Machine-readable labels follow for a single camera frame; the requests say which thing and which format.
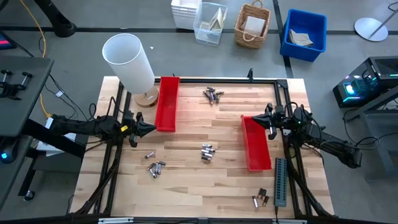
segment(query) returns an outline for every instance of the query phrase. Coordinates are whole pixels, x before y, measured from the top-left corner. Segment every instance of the gray floor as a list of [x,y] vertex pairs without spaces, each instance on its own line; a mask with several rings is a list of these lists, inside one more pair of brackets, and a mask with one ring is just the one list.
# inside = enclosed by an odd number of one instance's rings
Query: gray floor
[[[226,28],[232,29],[243,2],[218,0],[228,5]],[[376,19],[386,18],[391,12],[387,9],[394,1],[380,0],[283,0],[279,1],[282,21],[285,21],[290,8],[324,14],[328,17],[328,30],[353,30],[356,19],[364,16]],[[42,26],[50,26],[43,13],[33,1],[27,5]],[[174,28],[170,11],[170,1],[166,0],[86,0],[61,1],[54,3],[62,12],[80,27],[133,27],[133,28]],[[264,5],[272,12],[271,29],[277,29],[272,0]],[[0,13],[0,26],[34,26],[18,1],[10,2]],[[398,30],[398,16],[388,24],[389,30]],[[7,32],[18,43],[34,55],[38,50],[38,32]],[[52,75],[75,102],[87,110],[91,102],[96,102],[101,88],[102,77],[113,75],[102,59],[101,48],[114,33],[79,32],[67,39],[59,39],[53,33],[46,33],[48,57],[55,60]],[[268,34],[266,43],[260,50],[249,50],[234,43],[234,34],[223,34],[218,47],[208,47],[195,42],[194,34],[183,33],[135,33],[141,41],[149,62],[158,76],[207,76],[207,77],[245,77],[249,68],[254,69],[255,77],[285,78],[283,58],[279,54],[278,34]],[[291,58],[294,78],[304,78],[311,110],[326,132],[347,139],[344,132],[341,111],[331,89],[347,74],[354,70],[369,56],[398,55],[398,35],[390,35],[380,43],[365,41],[357,35],[328,35],[327,49],[315,62],[304,62]],[[24,55],[15,49],[0,51],[0,55]],[[49,88],[55,90],[50,81]],[[53,94],[43,91],[45,106],[50,113],[71,114],[62,101]],[[45,122],[45,116],[37,104],[31,118]],[[380,135],[396,130],[391,122],[375,118],[374,125]],[[348,125],[355,139],[364,137],[363,127],[353,121]],[[383,147],[394,147],[394,142],[385,138]],[[380,162],[374,152],[364,153],[363,166],[350,169],[338,159],[323,153],[328,177],[331,199],[335,213],[343,218],[398,223],[398,183],[396,180],[381,180],[375,183],[365,181],[370,172],[380,172]],[[67,166],[73,158],[62,158]],[[23,202],[16,196],[24,170],[24,164],[7,203],[0,212],[0,219],[42,217],[63,215],[67,209],[68,198],[75,189],[76,173],[39,172],[35,177],[33,189],[37,197],[31,202]]]

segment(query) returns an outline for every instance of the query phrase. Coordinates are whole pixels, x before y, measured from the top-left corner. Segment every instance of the wooden table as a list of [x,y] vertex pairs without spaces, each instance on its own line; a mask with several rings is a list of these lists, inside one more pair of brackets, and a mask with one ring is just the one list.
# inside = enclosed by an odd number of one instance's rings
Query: wooden table
[[[291,100],[310,110],[304,81],[287,81]],[[97,114],[106,113],[110,97],[116,96],[118,83],[117,77],[104,78]],[[250,116],[263,113],[268,102],[276,105],[274,87],[265,84],[211,84],[225,94],[219,105],[210,106],[203,96],[206,86],[210,85],[180,84],[175,133],[153,131],[138,140],[137,148],[132,148],[125,139],[112,216],[275,217],[274,170],[247,170],[240,118],[242,114]],[[123,93],[121,110],[125,96],[126,91]],[[134,113],[141,111],[145,122],[154,123],[156,106],[139,108],[132,99],[130,110]],[[212,144],[217,149],[209,164],[201,161],[202,144]],[[284,157],[281,134],[275,140],[268,141],[268,146],[273,168],[274,158]],[[97,187],[105,147],[99,146],[85,154],[71,212],[78,210]],[[155,152],[155,156],[144,159],[151,151]],[[312,151],[302,150],[302,159],[308,188],[323,207],[333,213],[321,158]],[[163,167],[162,175],[153,179],[146,167],[156,160],[164,161],[167,165]],[[266,207],[256,211],[251,196],[257,195],[261,187],[267,189],[270,199]],[[297,189],[300,208],[304,211],[302,193],[298,186]],[[294,217],[289,188],[287,193],[287,206],[279,208],[279,218]]]

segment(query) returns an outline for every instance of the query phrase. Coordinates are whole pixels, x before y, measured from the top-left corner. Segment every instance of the red tray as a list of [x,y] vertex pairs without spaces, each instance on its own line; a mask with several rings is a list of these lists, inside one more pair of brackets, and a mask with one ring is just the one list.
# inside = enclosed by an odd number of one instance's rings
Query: red tray
[[241,116],[246,164],[250,171],[271,169],[266,131],[250,116]]
[[175,132],[179,84],[179,77],[160,78],[160,93],[155,118],[158,131]]

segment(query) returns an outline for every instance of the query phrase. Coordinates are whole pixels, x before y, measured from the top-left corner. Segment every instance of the white cylinder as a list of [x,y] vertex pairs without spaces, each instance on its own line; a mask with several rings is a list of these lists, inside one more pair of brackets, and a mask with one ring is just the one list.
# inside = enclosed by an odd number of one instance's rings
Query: white cylinder
[[154,86],[155,75],[135,35],[114,35],[104,44],[102,55],[130,93],[145,93]]

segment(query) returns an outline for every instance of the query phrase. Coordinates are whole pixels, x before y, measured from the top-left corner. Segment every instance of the blue bin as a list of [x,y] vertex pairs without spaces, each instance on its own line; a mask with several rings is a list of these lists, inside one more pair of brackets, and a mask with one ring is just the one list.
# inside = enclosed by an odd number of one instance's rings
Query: blue bin
[[[313,62],[318,55],[326,50],[326,22],[324,15],[290,9],[284,25],[283,41],[280,54]],[[312,47],[303,47],[288,41],[289,29],[296,33],[306,33],[313,42]]]

